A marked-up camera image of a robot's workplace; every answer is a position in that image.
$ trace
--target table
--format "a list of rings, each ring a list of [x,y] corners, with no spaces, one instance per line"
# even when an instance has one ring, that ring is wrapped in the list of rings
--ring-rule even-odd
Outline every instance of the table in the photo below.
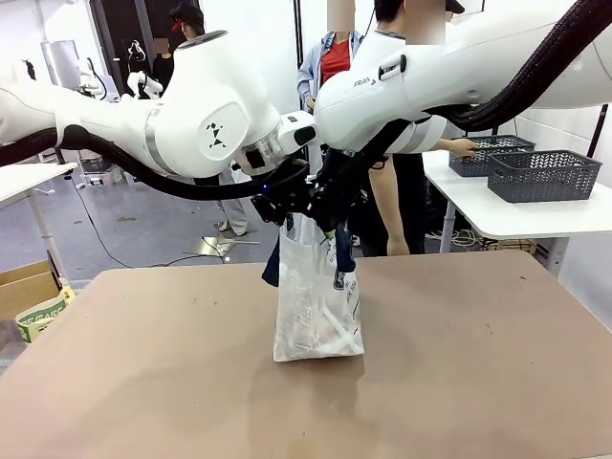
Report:
[[[487,187],[487,177],[464,178],[448,167],[448,152],[423,155],[425,172],[448,199],[440,253],[450,251],[455,210],[483,236],[554,238],[547,268],[558,276],[570,236],[612,233],[612,189],[595,184],[588,201],[510,204]]]
[[[62,277],[66,277],[66,269],[61,261],[55,240],[42,216],[34,188],[53,177],[62,175],[78,166],[75,163],[66,164],[12,164],[0,167],[0,205],[9,206],[17,201],[28,198],[36,224],[55,266]]]
[[[292,363],[262,270],[101,274],[0,378],[2,458],[612,452],[612,334],[528,254],[359,260],[365,355]]]

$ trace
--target person's hand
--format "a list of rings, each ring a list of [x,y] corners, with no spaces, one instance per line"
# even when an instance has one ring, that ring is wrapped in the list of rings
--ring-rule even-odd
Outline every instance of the person's hand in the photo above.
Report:
[[[474,156],[476,154],[474,149],[477,147],[478,145],[470,139],[456,139],[448,142],[448,151],[450,151],[450,154],[462,158]]]
[[[387,256],[410,255],[410,249],[403,236],[389,237],[386,243]]]

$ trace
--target black plastic basket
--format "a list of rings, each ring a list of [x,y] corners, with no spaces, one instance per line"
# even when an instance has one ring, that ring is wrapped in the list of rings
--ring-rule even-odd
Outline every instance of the black plastic basket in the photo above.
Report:
[[[601,163],[567,150],[491,155],[489,189],[509,203],[589,199]]]
[[[527,142],[517,136],[470,137],[478,148],[473,158],[458,158],[450,155],[448,166],[462,177],[487,177],[489,175],[489,155],[511,153],[513,151],[534,151],[535,143]]]

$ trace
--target brown tabletop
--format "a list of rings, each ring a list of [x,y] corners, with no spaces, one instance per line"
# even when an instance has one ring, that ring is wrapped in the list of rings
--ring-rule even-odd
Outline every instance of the brown tabletop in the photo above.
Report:
[[[0,457],[612,452],[612,334],[528,255],[362,260],[362,358],[274,363],[262,265],[100,275],[0,378]]]

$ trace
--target translucent bag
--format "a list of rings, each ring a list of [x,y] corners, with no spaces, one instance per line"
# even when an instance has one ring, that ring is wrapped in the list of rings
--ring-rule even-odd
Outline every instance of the translucent bag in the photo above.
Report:
[[[275,361],[363,354],[355,273],[338,270],[336,239],[293,215],[280,231]]]

